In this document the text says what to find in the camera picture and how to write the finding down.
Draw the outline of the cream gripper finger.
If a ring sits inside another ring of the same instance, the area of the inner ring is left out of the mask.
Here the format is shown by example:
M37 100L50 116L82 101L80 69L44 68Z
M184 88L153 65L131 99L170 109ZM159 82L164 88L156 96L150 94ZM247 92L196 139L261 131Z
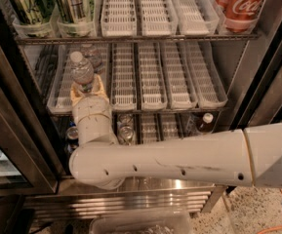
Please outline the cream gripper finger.
M108 100L103 81L98 74L94 75L92 94L104 98L105 100Z
M72 102L78 102L82 98L76 83L71 85L70 98Z

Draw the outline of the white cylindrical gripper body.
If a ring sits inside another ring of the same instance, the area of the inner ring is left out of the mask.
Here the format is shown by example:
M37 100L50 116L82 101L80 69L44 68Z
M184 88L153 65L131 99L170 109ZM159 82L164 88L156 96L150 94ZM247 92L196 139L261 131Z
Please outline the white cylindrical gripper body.
M112 130L112 113L109 102L103 97L85 97L72 109L78 130L79 144L91 141L118 143Z

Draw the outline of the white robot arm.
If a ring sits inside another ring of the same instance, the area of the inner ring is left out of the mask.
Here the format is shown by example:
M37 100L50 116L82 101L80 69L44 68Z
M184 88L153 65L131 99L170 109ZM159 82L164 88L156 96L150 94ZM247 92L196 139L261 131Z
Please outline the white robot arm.
M79 146L69 158L69 169L82 183L114 189L125 178L138 176L282 188L282 123L121 145L111 128L100 76L88 93L73 82L70 98Z

